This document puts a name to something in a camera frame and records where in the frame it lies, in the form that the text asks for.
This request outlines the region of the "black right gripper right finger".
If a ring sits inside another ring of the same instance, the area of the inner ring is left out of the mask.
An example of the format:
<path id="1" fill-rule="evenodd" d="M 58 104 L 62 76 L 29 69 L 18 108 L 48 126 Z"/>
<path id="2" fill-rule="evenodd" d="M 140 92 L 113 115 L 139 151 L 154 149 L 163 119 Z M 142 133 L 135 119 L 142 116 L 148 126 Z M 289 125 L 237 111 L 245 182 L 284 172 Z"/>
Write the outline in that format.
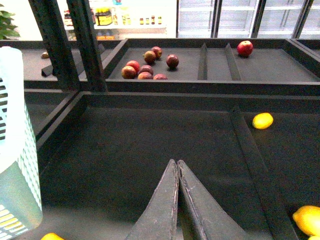
<path id="1" fill-rule="evenodd" d="M 250 240 L 183 160 L 177 162 L 178 208 L 185 240 Z"/>

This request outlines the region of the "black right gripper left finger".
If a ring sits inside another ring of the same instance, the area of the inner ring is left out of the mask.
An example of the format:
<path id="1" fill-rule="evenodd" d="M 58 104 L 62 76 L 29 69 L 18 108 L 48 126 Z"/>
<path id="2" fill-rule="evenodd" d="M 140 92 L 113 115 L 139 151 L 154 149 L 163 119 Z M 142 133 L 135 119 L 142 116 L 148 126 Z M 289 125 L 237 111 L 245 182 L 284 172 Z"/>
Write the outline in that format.
<path id="1" fill-rule="evenodd" d="M 127 235 L 127 240 L 175 240 L 177 234 L 179 173 L 169 160 L 142 215 Z"/>

